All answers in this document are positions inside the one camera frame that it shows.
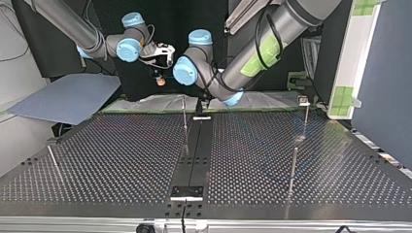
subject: robotic arm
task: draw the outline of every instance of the robotic arm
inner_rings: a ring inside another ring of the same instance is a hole
[[[78,16],[62,0],[25,0],[25,2],[33,11],[40,13],[72,39],[82,57],[106,59],[110,55],[126,62],[140,60],[152,66],[157,83],[164,84],[162,71],[172,67],[175,49],[154,42],[152,38],[155,27],[147,26],[139,13],[129,13],[121,19],[124,27],[123,34],[109,35],[105,38],[90,22]],[[166,56],[166,64],[161,64],[162,56]]]
[[[154,67],[154,75],[158,74],[159,80],[162,73],[158,72],[158,69],[168,69],[172,66],[174,48],[153,42],[152,36],[155,30],[153,29],[151,34],[138,13],[130,13],[123,17],[121,20],[125,29],[123,34],[104,38],[93,25],[79,17],[62,0],[25,1],[33,10],[39,12],[71,38],[83,57],[106,58],[109,54],[126,62],[139,59]],[[247,4],[239,6],[261,4],[260,0],[244,1]],[[285,47],[306,28],[321,24],[340,1],[286,0],[273,14],[266,15],[268,23],[261,30],[261,36],[252,38],[222,73],[217,67],[211,65],[213,59],[211,33],[203,29],[192,31],[189,34],[189,47],[174,66],[173,75],[178,83],[184,85],[195,83],[227,106],[236,105],[243,95],[244,88],[253,82],[255,76],[276,64]],[[167,57],[165,65],[161,65],[158,60],[162,55]]]
[[[236,105],[243,95],[243,88],[252,83],[260,71],[273,66],[280,59],[283,48],[307,27],[321,24],[340,1],[286,0],[273,14],[266,15],[268,24],[262,29],[261,36],[252,38],[222,73],[210,64],[211,34],[206,30],[195,30],[189,34],[189,48],[178,59],[173,75],[177,82],[195,83],[227,106]],[[256,4],[260,1],[246,2]]]

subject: end effector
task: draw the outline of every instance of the end effector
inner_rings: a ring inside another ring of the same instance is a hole
[[[109,54],[126,62],[139,59],[159,69],[172,67],[175,49],[170,45],[153,41],[155,27],[152,24],[146,25],[139,13],[129,13],[121,19],[121,22],[124,27],[123,34],[109,35],[105,39],[100,32],[97,32],[94,47],[89,49],[77,47],[80,55],[85,58],[105,58]],[[166,64],[163,66],[156,63],[156,58],[160,56],[166,56]]]
[[[72,39],[83,57],[107,58],[110,55],[126,62],[139,59],[159,69],[168,69],[172,66],[175,49],[166,44],[155,43],[152,40],[155,27],[147,26],[139,13],[130,13],[122,18],[122,34],[105,38],[96,27],[77,15],[63,0],[25,2]],[[159,56],[166,56],[165,65],[157,63]]]

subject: black metal plate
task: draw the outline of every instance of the black metal plate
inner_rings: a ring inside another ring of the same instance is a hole
[[[165,213],[184,141],[182,115],[96,116],[52,147],[58,167],[43,154],[0,180],[0,215]]]
[[[213,115],[202,217],[412,220],[411,180],[337,121],[311,112],[305,127],[304,117]]]

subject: metal rod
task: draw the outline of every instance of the metal rod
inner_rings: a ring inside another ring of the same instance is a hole
[[[183,109],[183,121],[184,121],[184,129],[185,129],[185,139],[186,145],[188,144],[188,120],[186,118],[186,96],[183,96],[182,99],[182,109]]]
[[[97,30],[77,15],[63,0],[25,0],[55,27],[83,49],[97,43]]]
[[[52,163],[54,166],[58,166],[57,161],[55,160],[54,153],[52,152],[52,147],[48,145],[49,154],[51,155]]]
[[[292,156],[292,170],[291,170],[291,181],[289,183],[289,195],[293,192],[293,181],[294,181],[294,171],[296,169],[296,160],[297,160],[297,148],[293,149],[293,156]]]
[[[309,117],[309,107],[310,107],[310,105],[308,105],[308,106],[306,107],[305,127],[306,127],[306,124],[308,123],[308,117]]]

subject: vertical metal post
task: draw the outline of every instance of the vertical metal post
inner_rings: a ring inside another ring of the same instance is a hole
[[[293,155],[292,155],[292,170],[291,170],[291,181],[289,183],[289,195],[292,194],[293,192],[293,181],[294,181],[294,172],[296,170],[296,160],[297,160],[297,148],[293,149]]]
[[[188,119],[186,118],[186,96],[183,96],[182,99],[182,109],[183,109],[183,121],[184,121],[184,129],[185,129],[185,144],[188,144]]]
[[[52,147],[48,145],[49,154],[51,155],[52,163],[54,166],[58,166],[57,161],[55,160],[54,153],[52,152]]]
[[[309,117],[309,107],[310,107],[310,105],[308,105],[308,106],[306,107],[305,127],[306,127],[306,124],[308,123],[308,117]]]

